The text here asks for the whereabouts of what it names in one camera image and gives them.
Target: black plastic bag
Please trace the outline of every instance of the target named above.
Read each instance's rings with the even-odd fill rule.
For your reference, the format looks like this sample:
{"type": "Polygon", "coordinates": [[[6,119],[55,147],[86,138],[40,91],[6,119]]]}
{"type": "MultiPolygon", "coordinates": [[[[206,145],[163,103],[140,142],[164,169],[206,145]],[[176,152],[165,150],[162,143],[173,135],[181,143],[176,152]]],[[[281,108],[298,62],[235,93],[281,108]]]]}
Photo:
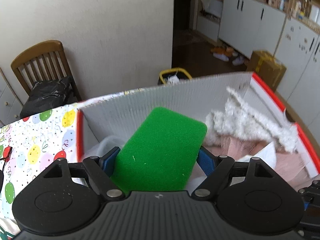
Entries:
{"type": "Polygon", "coordinates": [[[29,98],[20,112],[20,118],[65,105],[70,93],[71,80],[72,77],[68,76],[60,80],[35,82],[29,98]]]}

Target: white drawer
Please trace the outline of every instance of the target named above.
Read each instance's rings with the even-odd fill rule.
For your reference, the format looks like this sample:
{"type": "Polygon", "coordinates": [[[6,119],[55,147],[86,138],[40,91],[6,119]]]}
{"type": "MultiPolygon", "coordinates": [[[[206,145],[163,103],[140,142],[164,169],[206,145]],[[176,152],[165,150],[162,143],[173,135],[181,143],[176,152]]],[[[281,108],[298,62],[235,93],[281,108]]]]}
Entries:
{"type": "Polygon", "coordinates": [[[6,86],[4,92],[0,97],[0,120],[3,123],[6,123],[7,121],[8,114],[10,112],[14,100],[15,97],[13,93],[11,92],[10,88],[6,86]]]}
{"type": "Polygon", "coordinates": [[[22,105],[19,103],[17,99],[15,99],[10,109],[6,124],[13,123],[17,120],[20,120],[21,109],[22,109],[22,105]]]}
{"type": "Polygon", "coordinates": [[[7,83],[5,82],[3,76],[0,74],[0,96],[2,95],[7,83]]]}

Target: ribbed black plastic surface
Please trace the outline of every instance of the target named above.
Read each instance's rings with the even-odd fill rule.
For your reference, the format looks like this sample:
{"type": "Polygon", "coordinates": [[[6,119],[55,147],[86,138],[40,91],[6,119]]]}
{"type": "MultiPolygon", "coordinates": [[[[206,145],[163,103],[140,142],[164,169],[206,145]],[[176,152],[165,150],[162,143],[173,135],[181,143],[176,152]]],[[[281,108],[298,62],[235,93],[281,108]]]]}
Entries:
{"type": "Polygon", "coordinates": [[[132,192],[124,201],[108,203],[101,215],[81,230],[56,237],[20,233],[16,240],[217,239],[302,240],[291,231],[279,236],[257,236],[227,224],[209,202],[182,192],[132,192]]]}

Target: red balloon print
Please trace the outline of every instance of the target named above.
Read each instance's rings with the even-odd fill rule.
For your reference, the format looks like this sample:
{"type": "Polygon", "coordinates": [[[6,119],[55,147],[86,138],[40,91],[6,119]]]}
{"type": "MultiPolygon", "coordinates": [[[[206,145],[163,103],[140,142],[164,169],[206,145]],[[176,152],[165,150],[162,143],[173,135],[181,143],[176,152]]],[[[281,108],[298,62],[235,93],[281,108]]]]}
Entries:
{"type": "MultiPolygon", "coordinates": [[[[8,156],[8,154],[9,154],[9,152],[10,152],[10,149],[11,149],[10,146],[4,148],[4,150],[3,150],[3,157],[4,157],[4,158],[6,158],[6,157],[8,156]]],[[[9,160],[10,160],[10,157],[8,157],[8,158],[5,160],[5,162],[7,163],[9,160]]]]}
{"type": "Polygon", "coordinates": [[[58,158],[65,158],[67,155],[66,155],[66,152],[65,151],[60,151],[58,152],[55,157],[53,158],[53,160],[55,161],[56,159],[58,158]]]}

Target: trash bin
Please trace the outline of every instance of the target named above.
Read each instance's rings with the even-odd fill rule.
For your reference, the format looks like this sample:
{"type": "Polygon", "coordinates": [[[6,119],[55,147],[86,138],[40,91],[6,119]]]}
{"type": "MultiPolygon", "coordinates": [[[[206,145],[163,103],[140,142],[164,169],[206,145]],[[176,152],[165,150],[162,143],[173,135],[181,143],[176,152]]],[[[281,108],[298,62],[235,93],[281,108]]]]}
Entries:
{"type": "Polygon", "coordinates": [[[177,75],[179,79],[192,79],[192,76],[188,73],[188,71],[186,71],[184,68],[176,67],[161,71],[159,74],[158,85],[166,85],[166,80],[168,79],[168,77],[174,75],[177,75]]]}

